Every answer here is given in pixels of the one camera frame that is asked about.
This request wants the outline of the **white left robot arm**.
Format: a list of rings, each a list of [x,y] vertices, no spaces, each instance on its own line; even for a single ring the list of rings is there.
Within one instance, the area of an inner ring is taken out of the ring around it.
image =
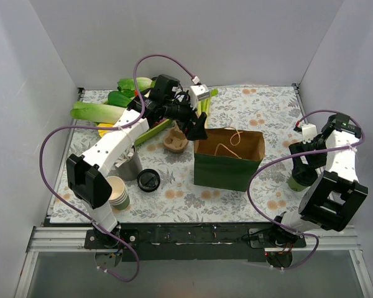
[[[106,248],[114,248],[120,240],[118,221],[109,205],[112,188],[106,180],[115,161],[135,140],[161,119],[174,120],[189,141],[205,140],[205,112],[197,114],[197,104],[211,92],[198,78],[183,91],[178,79],[162,74],[152,88],[138,91],[126,110],[101,140],[82,155],[67,158],[68,186],[85,205],[98,240]]]

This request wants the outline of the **green paper bag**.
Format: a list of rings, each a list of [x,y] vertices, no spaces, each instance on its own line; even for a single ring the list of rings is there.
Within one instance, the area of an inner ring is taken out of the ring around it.
[[[194,184],[246,192],[265,156],[263,133],[233,127],[206,133],[206,140],[194,144]]]

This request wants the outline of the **black coffee cup lid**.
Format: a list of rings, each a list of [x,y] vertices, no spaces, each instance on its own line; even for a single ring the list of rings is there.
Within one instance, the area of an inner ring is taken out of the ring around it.
[[[315,180],[316,180],[316,176],[313,175],[313,176],[304,176],[304,175],[291,175],[291,177],[294,178],[295,181],[297,181],[298,183],[302,184],[302,185],[305,185],[305,186],[311,186]]]

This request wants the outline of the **brown cardboard cup carrier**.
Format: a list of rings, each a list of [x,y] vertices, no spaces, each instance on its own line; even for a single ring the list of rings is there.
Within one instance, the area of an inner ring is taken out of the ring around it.
[[[186,136],[177,125],[172,127],[163,138],[164,148],[174,153],[183,152],[188,143],[189,140],[187,140]]]

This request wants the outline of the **stack of green paper cups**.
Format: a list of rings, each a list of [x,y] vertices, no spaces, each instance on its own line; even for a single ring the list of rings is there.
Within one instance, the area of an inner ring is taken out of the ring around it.
[[[130,204],[130,198],[124,181],[117,176],[107,177],[106,180],[112,188],[109,204],[117,210],[126,209]]]

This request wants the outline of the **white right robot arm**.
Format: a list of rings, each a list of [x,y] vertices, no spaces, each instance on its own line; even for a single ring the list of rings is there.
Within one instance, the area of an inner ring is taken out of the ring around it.
[[[355,170],[356,151],[352,145],[362,138],[360,127],[350,116],[336,113],[320,132],[313,124],[296,126],[302,140],[289,146],[293,169],[289,188],[306,193],[298,210],[275,218],[269,241],[275,246],[294,244],[298,232],[316,228],[342,231],[368,194]]]

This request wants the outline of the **single green paper cup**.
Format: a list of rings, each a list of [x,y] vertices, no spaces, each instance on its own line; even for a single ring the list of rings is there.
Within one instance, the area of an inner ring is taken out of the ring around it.
[[[307,188],[307,186],[302,185],[302,184],[298,183],[297,181],[295,181],[293,177],[289,178],[288,186],[291,190],[293,190],[295,192],[301,192],[301,191],[303,191]]]

